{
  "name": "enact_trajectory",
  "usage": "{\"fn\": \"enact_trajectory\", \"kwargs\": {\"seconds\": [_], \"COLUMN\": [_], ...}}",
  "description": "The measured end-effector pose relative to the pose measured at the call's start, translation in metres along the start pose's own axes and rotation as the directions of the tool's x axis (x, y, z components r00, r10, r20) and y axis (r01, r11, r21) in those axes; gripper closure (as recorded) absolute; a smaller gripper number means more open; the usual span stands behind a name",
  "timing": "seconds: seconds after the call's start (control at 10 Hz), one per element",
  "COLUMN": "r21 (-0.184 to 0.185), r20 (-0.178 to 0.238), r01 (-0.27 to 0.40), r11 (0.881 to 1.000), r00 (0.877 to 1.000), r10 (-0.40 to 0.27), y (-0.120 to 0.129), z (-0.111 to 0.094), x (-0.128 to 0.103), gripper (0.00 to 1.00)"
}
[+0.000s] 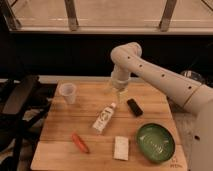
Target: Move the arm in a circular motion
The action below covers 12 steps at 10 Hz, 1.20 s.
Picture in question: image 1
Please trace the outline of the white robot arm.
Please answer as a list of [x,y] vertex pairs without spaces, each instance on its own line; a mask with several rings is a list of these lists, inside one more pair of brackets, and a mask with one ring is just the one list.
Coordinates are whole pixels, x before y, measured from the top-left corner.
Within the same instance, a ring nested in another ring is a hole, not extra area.
[[197,116],[192,142],[190,171],[213,171],[213,88],[177,74],[141,58],[142,48],[136,42],[115,47],[111,51],[114,69],[111,84],[124,91],[134,73],[163,92],[171,100]]

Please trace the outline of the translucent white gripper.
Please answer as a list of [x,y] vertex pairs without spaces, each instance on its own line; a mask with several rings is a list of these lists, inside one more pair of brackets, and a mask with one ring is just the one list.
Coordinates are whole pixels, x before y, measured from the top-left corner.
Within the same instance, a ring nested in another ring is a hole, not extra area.
[[112,78],[111,79],[111,85],[116,92],[118,103],[121,104],[125,100],[125,98],[127,97],[128,82],[127,81],[120,81],[120,80],[117,80],[115,78]]

